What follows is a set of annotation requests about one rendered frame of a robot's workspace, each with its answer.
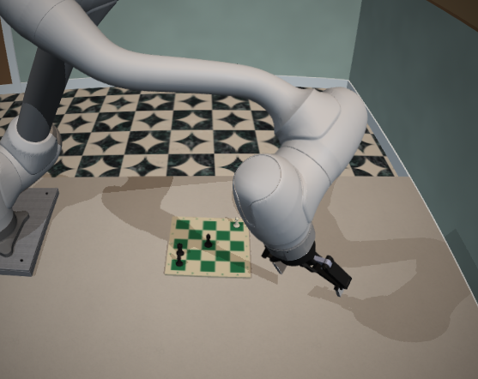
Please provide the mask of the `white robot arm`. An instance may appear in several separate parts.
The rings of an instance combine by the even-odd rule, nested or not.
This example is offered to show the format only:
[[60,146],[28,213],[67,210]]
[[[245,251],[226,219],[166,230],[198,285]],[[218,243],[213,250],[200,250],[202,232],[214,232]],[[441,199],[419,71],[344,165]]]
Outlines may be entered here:
[[98,29],[117,1],[0,0],[0,16],[38,46],[20,114],[0,141],[0,256],[12,256],[29,219],[27,211],[12,209],[19,194],[61,153],[53,120],[73,67],[129,90],[226,95],[259,104],[271,116],[281,146],[239,165],[233,197],[245,225],[272,256],[305,256],[316,237],[312,220],[318,205],[366,132],[363,100],[345,87],[302,89],[242,64],[125,50]]

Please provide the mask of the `green and cream chessboard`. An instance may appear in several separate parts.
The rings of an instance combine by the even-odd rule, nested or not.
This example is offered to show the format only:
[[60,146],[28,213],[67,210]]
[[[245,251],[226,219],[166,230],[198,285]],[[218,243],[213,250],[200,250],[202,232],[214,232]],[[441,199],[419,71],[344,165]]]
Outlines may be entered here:
[[[249,229],[242,219],[172,217],[165,275],[250,279]],[[212,247],[206,248],[206,235]],[[176,265],[177,244],[183,245],[183,266]]]

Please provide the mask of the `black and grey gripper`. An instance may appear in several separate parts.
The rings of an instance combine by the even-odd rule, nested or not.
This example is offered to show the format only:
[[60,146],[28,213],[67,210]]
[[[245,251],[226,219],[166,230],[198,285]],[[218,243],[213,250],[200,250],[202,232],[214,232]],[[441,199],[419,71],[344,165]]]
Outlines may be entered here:
[[[268,257],[269,260],[275,266],[279,274],[283,274],[287,266],[300,265],[301,267],[306,268],[312,273],[319,274],[320,276],[325,278],[327,281],[329,281],[331,284],[333,284],[334,290],[336,290],[337,297],[341,297],[344,289],[348,289],[348,286],[352,280],[352,278],[334,261],[333,257],[331,256],[326,256],[326,258],[323,258],[322,256],[320,257],[320,255],[316,252],[315,241],[313,242],[312,247],[310,248],[309,252],[305,256],[302,256],[300,259],[297,259],[294,261],[284,261],[280,258],[278,259],[269,253],[265,245],[264,247],[265,247],[265,250],[263,251],[261,257],[262,258]],[[311,267],[311,265],[313,266]]]

